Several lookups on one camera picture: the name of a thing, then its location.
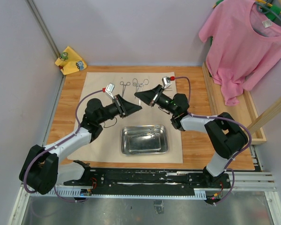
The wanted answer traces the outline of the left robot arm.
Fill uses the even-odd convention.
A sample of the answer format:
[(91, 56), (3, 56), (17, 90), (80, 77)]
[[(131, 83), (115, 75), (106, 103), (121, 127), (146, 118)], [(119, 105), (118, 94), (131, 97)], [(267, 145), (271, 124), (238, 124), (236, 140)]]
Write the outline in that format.
[(126, 101), (120, 95), (116, 95), (107, 106), (103, 106), (98, 98), (90, 99), (75, 131), (55, 143), (31, 147), (19, 174), (25, 190), (30, 194), (38, 192), (44, 195), (57, 184), (71, 181), (82, 186), (90, 184), (88, 164), (80, 160), (68, 165), (60, 163), (79, 148), (92, 143), (101, 134), (102, 123), (116, 116), (125, 118), (141, 109), (140, 105)]

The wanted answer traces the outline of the stainless steel tray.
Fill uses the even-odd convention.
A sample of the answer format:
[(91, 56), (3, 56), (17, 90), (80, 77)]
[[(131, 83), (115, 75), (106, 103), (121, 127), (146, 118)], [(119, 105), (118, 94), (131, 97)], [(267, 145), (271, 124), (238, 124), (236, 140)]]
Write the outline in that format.
[[(138, 138), (137, 130), (154, 129), (152, 138)], [(121, 151), (126, 156), (164, 154), (168, 151), (168, 137), (163, 125), (125, 127), (121, 131)]]

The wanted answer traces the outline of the steel hemostat clamp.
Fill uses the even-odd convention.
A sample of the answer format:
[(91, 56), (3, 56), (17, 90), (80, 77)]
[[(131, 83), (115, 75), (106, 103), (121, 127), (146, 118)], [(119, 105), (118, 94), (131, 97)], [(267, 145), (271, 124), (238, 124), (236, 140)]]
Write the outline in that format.
[(121, 81), (119, 84), (122, 86), (122, 94), (121, 94), (121, 96), (124, 97), (124, 93), (125, 93), (126, 87), (130, 86), (131, 83), (130, 82)]

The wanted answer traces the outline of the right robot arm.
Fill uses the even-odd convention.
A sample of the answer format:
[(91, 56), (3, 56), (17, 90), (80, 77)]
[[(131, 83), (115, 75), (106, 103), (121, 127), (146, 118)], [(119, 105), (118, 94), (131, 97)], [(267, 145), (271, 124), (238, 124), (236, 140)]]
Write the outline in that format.
[(251, 144), (251, 134), (248, 129), (235, 121), (227, 112), (216, 116), (195, 115), (188, 112), (189, 103), (185, 94), (177, 93), (170, 98), (164, 93), (164, 88), (157, 85), (134, 95), (148, 106), (159, 106), (160, 109), (172, 115), (173, 127), (180, 131), (198, 131), (206, 133), (212, 143), (215, 153), (203, 169), (203, 183), (212, 188), (220, 181), (233, 159)]

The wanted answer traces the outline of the long steel hemostat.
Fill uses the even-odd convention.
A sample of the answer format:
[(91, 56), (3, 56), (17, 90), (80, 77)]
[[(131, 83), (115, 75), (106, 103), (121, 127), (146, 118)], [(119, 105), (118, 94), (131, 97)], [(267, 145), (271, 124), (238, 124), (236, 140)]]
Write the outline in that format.
[(139, 91), (139, 82), (138, 82), (138, 80), (136, 79), (136, 78), (134, 78), (133, 80), (132, 80), (132, 83), (133, 83), (133, 86), (135, 87), (135, 92), (138, 92)]

